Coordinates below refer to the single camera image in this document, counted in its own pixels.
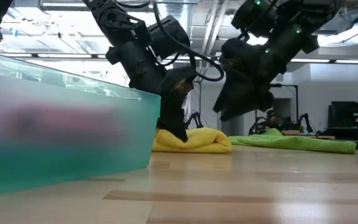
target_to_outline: teal plastic container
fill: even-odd
[[[0,56],[0,194],[147,166],[160,97]]]

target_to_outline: ceiling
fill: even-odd
[[[206,55],[220,52],[224,41],[239,34],[231,26],[233,12],[241,0],[160,0],[162,16],[173,15],[191,37],[191,48]],[[322,30],[343,32],[348,20],[358,15],[358,0],[347,0],[341,16],[335,17]],[[152,9],[130,11],[151,25]],[[91,13],[79,0],[15,0],[1,24],[4,40],[0,52],[38,54],[105,54],[110,46]],[[263,44],[263,39],[250,41]],[[299,58],[358,58],[358,45],[321,47]],[[290,65],[290,70],[301,64]]]

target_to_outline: yellow towel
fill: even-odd
[[[215,129],[187,130],[187,137],[187,142],[183,142],[167,130],[158,130],[154,138],[153,152],[227,153],[232,149],[229,138]]]

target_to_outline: wooden tabletop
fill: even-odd
[[[358,224],[358,152],[155,153],[148,169],[0,196],[0,224]]]

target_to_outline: cloth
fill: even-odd
[[[284,136],[277,129],[269,129],[261,135],[229,137],[233,145],[259,146],[277,149],[294,149],[343,154],[356,153],[356,143],[314,139],[303,136]]]
[[[221,131],[211,128],[198,128],[186,132],[188,140],[183,142],[167,130],[158,130],[154,137],[153,152],[231,152],[232,144]]]

